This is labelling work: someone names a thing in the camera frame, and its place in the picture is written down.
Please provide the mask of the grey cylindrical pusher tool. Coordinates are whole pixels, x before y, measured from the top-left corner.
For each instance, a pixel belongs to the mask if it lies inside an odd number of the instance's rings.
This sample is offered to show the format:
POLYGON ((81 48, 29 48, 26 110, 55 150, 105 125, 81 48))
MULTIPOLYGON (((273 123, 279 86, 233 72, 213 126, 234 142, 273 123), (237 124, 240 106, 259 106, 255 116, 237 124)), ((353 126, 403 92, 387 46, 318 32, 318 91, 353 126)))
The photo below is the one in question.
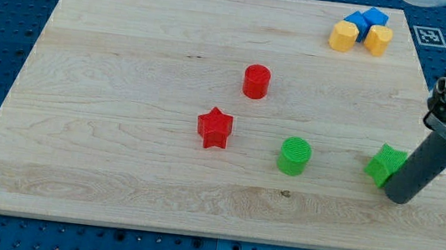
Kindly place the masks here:
POLYGON ((405 204, 445 168, 446 140, 434 131, 387 180, 385 194, 391 201, 405 204))

